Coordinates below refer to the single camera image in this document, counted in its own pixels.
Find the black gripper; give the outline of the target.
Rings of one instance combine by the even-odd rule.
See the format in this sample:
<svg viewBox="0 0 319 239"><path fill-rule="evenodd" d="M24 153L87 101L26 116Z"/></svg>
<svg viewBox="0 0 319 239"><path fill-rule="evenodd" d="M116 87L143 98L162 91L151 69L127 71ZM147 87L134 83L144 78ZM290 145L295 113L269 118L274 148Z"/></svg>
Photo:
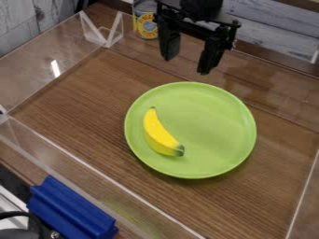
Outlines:
<svg viewBox="0 0 319 239"><path fill-rule="evenodd" d="M155 0L159 20L159 50L166 61L179 55L181 31L197 38L214 34L205 44L198 72L209 75L218 67L225 49L234 47L241 21L222 10L223 0Z"/></svg>

